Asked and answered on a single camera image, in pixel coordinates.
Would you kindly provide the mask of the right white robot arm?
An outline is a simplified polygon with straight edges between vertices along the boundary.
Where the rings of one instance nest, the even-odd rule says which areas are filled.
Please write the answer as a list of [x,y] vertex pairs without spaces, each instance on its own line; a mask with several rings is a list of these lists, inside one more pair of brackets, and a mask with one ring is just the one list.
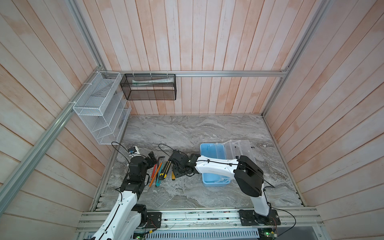
[[226,160],[203,155],[186,154],[174,150],[169,161],[173,164],[175,177],[193,174],[216,174],[235,180],[241,191],[252,200],[254,211],[260,216],[268,216],[271,207],[264,193],[264,172],[247,156]]

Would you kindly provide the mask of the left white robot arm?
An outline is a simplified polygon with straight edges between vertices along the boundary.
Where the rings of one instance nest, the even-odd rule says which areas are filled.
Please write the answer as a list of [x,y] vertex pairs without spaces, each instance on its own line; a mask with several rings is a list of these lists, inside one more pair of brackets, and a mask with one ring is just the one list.
[[92,236],[93,240],[129,240],[138,227],[147,224],[147,208],[137,204],[145,186],[148,169],[158,161],[153,152],[147,156],[134,154],[128,172],[118,188],[118,199],[102,226]]

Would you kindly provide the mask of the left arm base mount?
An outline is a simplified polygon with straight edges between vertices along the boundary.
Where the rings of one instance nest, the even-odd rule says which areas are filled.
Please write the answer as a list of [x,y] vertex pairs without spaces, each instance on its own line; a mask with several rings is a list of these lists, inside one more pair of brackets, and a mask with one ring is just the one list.
[[139,229],[148,228],[148,229],[159,229],[162,223],[162,213],[161,212],[149,212],[139,213],[140,224]]

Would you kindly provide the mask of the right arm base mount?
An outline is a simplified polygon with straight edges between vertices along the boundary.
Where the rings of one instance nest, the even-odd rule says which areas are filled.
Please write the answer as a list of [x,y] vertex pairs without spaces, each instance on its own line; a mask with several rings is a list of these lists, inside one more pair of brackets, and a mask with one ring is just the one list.
[[267,216],[259,215],[254,210],[239,210],[242,226],[279,226],[281,220],[276,210],[270,210]]

